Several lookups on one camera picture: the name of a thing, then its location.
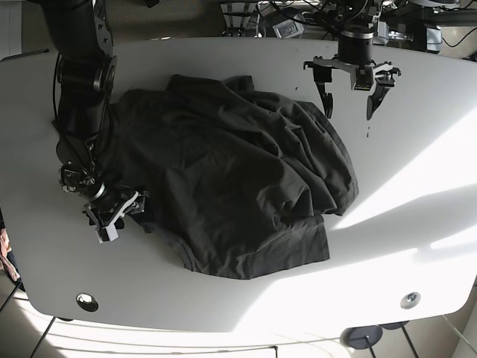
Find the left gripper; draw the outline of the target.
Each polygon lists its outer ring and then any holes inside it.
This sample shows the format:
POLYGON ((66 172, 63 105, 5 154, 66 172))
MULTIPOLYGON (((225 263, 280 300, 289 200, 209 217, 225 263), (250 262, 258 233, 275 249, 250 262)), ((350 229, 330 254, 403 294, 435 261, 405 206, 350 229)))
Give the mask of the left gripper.
POLYGON ((303 64, 304 69, 312 69, 315 85, 323 105, 324 115, 330 119, 333 111, 332 93, 326 91, 326 84, 332 83, 332 71, 341 70, 350 75, 351 90, 355 84, 355 70, 358 67, 370 67, 373 69, 375 90, 372 95, 367 98, 367 120, 371 120, 373 114, 384 101, 388 91, 393 86, 394 76, 401 76, 401 70, 395 67, 391 62, 376 64, 373 60, 364 65, 345 63, 338 58, 325 59, 322 57, 314 57, 311 61, 303 64))

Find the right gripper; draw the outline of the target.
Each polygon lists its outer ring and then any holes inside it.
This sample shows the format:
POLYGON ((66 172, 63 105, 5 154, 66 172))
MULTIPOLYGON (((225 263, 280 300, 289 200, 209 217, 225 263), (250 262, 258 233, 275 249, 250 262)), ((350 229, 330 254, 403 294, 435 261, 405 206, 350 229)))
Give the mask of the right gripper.
POLYGON ((97 228, 114 227, 124 229, 122 216, 142 214, 145 211, 148 191, 120 189, 89 174, 84 169, 62 167, 60 185, 66 192, 79 194, 86 200, 85 213, 97 228))

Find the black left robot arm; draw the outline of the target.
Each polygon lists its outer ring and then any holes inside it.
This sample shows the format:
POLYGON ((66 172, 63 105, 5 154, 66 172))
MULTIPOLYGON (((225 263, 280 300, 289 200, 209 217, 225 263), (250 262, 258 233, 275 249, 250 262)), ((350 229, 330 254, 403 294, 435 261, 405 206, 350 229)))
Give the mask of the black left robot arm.
POLYGON ((319 25, 338 39, 338 52, 331 59, 316 56, 303 63, 310 68, 323 105, 326 118, 332 117, 334 101, 326 85, 332 83, 332 72, 341 70, 350 76, 350 88, 371 91, 367 98, 366 117, 370 120, 388 92, 395 87, 401 70, 389 61, 376 63, 373 59, 373 26, 382 12, 381 1, 326 1, 331 10, 321 7, 313 14, 319 25))

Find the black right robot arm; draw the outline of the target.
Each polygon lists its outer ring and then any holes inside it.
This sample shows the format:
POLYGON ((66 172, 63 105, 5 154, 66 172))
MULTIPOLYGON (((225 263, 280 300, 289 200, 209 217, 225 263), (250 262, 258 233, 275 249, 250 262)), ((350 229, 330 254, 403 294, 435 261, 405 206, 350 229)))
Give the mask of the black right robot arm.
POLYGON ((99 233, 124 228, 142 193, 108 183, 96 163, 98 140, 108 116, 117 58, 105 1, 38 1, 57 60, 54 121, 60 184, 86 200, 84 210, 99 233))

